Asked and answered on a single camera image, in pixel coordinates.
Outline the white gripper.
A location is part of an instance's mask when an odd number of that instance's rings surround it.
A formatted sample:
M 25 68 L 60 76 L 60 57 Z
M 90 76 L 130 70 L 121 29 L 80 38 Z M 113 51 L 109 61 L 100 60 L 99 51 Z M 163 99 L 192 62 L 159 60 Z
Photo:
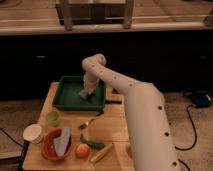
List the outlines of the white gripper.
M 83 76 L 83 86 L 88 94 L 92 94 L 99 85 L 99 78 L 89 72 Z

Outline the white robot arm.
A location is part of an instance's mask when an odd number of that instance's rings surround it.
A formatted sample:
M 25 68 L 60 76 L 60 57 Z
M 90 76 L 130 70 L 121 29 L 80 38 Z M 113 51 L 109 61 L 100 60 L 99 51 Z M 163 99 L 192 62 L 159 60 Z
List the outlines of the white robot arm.
M 126 122 L 135 171 L 181 171 L 162 93 L 105 67 L 102 54 L 82 61 L 84 89 L 93 93 L 100 80 L 124 95 Z

